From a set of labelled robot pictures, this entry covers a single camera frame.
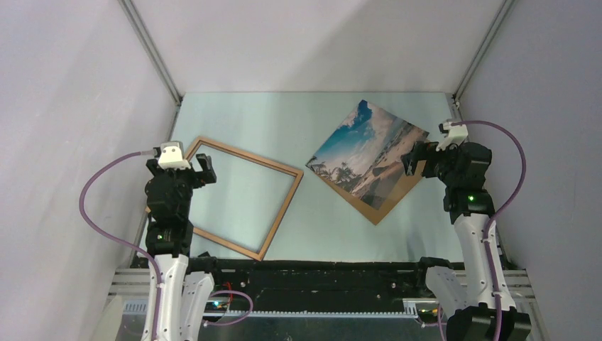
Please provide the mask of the wooden picture frame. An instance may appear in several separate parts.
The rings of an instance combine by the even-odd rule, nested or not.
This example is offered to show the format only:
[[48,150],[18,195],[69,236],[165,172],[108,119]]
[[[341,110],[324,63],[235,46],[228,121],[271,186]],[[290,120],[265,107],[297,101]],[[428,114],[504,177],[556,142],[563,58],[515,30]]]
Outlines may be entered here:
[[201,153],[212,158],[217,182],[193,192],[191,255],[207,251],[219,258],[264,260],[303,170],[198,136],[185,158],[199,169],[195,158]]

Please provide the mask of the beach photo print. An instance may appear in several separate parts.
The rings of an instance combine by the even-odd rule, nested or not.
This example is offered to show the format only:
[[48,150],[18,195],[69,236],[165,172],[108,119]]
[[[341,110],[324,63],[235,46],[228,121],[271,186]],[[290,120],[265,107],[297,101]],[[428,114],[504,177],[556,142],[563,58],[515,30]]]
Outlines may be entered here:
[[361,100],[306,166],[378,210],[405,177],[402,157],[428,136],[428,131]]

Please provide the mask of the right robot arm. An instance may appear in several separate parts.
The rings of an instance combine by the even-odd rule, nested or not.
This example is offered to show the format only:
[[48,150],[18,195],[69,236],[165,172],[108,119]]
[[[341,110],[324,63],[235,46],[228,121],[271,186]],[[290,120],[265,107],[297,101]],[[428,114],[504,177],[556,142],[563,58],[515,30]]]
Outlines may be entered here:
[[449,213],[461,245],[466,285],[441,260],[413,277],[413,288],[423,297],[435,295],[445,340],[526,340],[530,316],[518,311],[504,279],[496,242],[495,209],[484,188],[492,161],[490,149],[472,142],[439,148],[436,142],[417,142],[402,157],[405,172],[413,175],[424,162],[423,178],[445,185],[443,208]]

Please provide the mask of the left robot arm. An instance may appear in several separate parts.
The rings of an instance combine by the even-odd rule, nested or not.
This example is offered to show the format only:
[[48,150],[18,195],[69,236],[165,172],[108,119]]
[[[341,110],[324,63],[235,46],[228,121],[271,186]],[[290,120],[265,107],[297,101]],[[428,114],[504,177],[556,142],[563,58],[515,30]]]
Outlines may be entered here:
[[182,168],[167,169],[157,159],[147,162],[153,175],[145,186],[152,218],[146,235],[151,288],[142,340],[197,340],[209,296],[224,287],[224,276],[214,269],[187,269],[193,191],[217,181],[211,158],[201,153],[196,159],[199,171],[187,160]]

